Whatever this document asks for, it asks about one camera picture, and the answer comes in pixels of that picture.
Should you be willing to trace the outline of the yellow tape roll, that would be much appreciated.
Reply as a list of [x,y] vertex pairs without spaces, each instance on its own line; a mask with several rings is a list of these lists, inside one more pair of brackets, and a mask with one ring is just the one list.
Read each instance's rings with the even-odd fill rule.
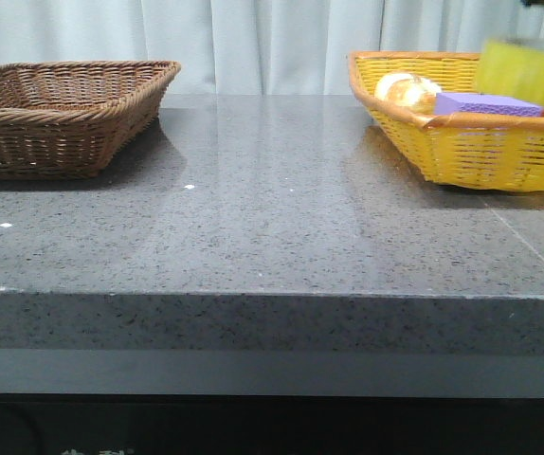
[[544,49],[489,40],[475,73],[476,90],[538,104],[544,108]]

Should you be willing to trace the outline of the yellow wicker basket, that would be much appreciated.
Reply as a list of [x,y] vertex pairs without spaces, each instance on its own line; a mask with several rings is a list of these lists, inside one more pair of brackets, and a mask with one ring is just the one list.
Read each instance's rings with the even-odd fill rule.
[[544,191],[544,117],[456,113],[433,116],[378,100],[378,81],[414,73],[449,92],[470,92],[479,56],[434,51],[353,51],[354,96],[425,180],[468,189]]

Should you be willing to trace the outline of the purple sponge block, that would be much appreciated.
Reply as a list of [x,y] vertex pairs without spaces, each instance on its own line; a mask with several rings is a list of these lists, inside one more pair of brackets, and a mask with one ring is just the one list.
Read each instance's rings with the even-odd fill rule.
[[450,115],[460,112],[540,117],[544,108],[528,101],[499,95],[441,92],[436,96],[435,115]]

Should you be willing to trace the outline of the bread roll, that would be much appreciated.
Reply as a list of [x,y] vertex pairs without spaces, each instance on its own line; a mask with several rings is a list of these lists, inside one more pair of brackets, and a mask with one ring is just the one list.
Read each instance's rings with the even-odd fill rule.
[[373,94],[378,100],[412,112],[431,114],[441,92],[439,84],[425,77],[408,72],[390,72],[377,82]]

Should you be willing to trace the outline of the white curtain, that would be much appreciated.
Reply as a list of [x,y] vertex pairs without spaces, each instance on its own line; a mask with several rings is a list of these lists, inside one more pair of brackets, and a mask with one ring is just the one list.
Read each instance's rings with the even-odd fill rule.
[[178,94],[344,95],[355,50],[544,43],[518,1],[0,1],[0,64],[175,60]]

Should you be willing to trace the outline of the brown wicker basket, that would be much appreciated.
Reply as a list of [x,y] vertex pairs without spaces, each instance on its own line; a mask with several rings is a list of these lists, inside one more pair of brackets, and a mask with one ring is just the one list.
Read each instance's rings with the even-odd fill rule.
[[157,118],[180,70],[176,61],[0,65],[0,180],[97,175]]

